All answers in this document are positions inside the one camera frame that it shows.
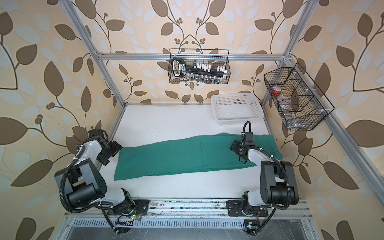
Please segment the green trousers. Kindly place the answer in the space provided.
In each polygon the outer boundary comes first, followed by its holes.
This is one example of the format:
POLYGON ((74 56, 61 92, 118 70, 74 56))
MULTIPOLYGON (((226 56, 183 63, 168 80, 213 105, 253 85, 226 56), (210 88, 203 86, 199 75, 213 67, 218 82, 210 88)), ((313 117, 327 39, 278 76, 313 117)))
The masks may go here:
POLYGON ((122 148, 114 180, 254 167, 230 150, 241 135, 220 133, 122 148))

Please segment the white plastic laundry basket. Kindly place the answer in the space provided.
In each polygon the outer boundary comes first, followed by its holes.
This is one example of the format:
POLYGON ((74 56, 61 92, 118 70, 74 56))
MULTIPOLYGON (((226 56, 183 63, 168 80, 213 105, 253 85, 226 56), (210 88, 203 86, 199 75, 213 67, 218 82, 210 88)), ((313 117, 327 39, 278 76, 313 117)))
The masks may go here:
POLYGON ((265 116, 259 100, 251 93, 214 95, 211 97, 211 106, 219 125, 254 122, 265 116))

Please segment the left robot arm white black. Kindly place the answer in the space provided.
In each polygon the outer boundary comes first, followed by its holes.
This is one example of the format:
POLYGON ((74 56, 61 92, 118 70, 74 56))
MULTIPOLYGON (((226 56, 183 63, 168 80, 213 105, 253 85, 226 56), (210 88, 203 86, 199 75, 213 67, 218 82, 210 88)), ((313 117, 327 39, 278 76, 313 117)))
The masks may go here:
POLYGON ((122 146, 109 141, 102 129, 90 130, 88 134, 89 138, 76 146, 73 161, 55 173, 62 206, 74 214, 97 208, 111 210, 115 215, 134 215, 137 208, 128 191, 108 187, 95 166, 95 162, 107 165, 122 146))

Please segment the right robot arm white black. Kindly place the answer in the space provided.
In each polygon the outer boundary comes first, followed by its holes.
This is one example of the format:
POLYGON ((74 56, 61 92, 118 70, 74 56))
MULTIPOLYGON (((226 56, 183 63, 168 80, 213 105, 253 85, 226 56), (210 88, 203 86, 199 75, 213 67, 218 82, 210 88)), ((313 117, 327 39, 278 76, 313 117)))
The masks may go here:
POLYGON ((286 210, 299 202, 299 192, 290 162, 280 161, 262 147, 256 146, 252 132, 242 132, 240 141, 234 141, 230 150, 243 164, 256 165, 259 188, 246 191, 241 198, 241 213, 253 216, 263 207, 286 210))

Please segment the red capped item in basket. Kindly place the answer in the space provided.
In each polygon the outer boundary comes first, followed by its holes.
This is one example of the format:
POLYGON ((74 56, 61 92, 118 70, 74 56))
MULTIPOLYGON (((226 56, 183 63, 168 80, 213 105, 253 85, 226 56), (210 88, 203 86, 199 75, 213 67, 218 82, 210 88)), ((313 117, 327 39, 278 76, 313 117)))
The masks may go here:
POLYGON ((273 92, 274 96, 279 96, 282 92, 282 88, 280 88, 278 86, 274 86, 274 87, 272 87, 272 92, 273 92))

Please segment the black handheld tool in basket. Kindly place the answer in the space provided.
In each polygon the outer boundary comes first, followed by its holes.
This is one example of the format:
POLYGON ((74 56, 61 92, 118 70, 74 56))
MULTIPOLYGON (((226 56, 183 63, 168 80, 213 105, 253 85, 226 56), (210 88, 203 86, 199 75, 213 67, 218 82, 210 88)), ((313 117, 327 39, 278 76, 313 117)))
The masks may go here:
POLYGON ((187 74, 194 75, 210 75, 214 77, 224 77, 225 72, 215 71, 212 67, 198 68, 198 64, 187 65, 187 63, 181 58, 174 58, 171 60, 172 72, 175 77, 184 77, 187 74))

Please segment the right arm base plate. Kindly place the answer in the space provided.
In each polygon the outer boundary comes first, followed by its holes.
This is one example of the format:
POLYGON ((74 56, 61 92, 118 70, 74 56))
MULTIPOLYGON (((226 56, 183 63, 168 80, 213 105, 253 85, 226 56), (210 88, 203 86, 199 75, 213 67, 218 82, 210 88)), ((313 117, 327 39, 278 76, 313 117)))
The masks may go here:
POLYGON ((267 209, 260 207, 244 207, 240 200, 229 200, 226 202, 228 215, 230 217, 268 217, 267 209))

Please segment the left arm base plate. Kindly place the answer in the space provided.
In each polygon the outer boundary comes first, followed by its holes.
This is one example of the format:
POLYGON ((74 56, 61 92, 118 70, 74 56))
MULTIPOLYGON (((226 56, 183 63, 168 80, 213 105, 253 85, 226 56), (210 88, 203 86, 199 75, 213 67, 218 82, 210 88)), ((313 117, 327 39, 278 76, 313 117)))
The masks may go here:
POLYGON ((146 214, 149 210, 150 200, 124 200, 122 203, 113 207, 114 215, 133 216, 146 214))

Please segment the aluminium front rail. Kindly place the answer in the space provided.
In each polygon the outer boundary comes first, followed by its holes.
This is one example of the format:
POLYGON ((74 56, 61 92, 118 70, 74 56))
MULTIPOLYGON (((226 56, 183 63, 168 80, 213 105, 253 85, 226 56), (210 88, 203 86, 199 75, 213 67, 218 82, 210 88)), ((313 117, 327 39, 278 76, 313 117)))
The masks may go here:
POLYGON ((306 226, 313 219, 306 201, 287 210, 267 209, 268 217, 230 217, 226 207, 229 200, 239 199, 149 199, 146 214, 120 217, 108 211, 113 225, 119 229, 131 228, 176 228, 176 229, 244 229, 249 223, 259 224, 271 217, 272 220, 298 221, 306 226))

